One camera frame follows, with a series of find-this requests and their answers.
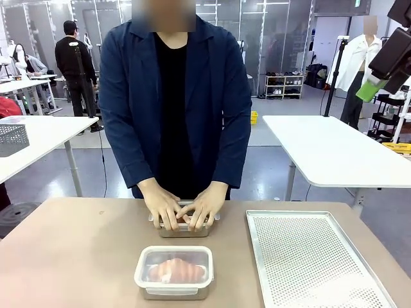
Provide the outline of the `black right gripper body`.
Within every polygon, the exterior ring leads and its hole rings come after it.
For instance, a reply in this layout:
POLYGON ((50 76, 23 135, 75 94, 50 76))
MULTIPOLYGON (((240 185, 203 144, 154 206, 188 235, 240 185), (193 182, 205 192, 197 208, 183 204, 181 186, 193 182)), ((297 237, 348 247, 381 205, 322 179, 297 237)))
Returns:
POLYGON ((395 0, 387 16, 400 23, 402 27, 411 27, 411 0, 395 0))

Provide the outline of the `person's left hand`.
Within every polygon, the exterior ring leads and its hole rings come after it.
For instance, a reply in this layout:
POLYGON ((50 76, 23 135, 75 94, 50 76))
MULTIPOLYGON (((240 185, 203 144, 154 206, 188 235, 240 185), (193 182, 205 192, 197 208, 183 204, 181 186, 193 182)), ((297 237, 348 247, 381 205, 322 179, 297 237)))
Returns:
POLYGON ((223 182, 212 181, 208 188, 201 192, 192 203, 177 212, 176 218, 183 218, 189 211, 193 210, 192 217, 188 218, 189 230, 199 231, 203 229, 205 221, 207 221, 205 227, 211 227, 215 216, 225 202, 228 187, 223 182))

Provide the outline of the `person's right hand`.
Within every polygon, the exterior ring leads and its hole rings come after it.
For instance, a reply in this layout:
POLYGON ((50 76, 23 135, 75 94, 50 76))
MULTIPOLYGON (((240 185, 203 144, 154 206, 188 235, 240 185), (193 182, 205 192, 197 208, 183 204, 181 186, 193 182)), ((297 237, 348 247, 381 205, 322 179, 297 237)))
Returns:
POLYGON ((160 220, 166 230, 179 229, 176 212, 180 210, 179 198, 164 190, 155 178, 148 178, 137 184, 144 202, 153 217, 155 228, 160 229, 160 220))

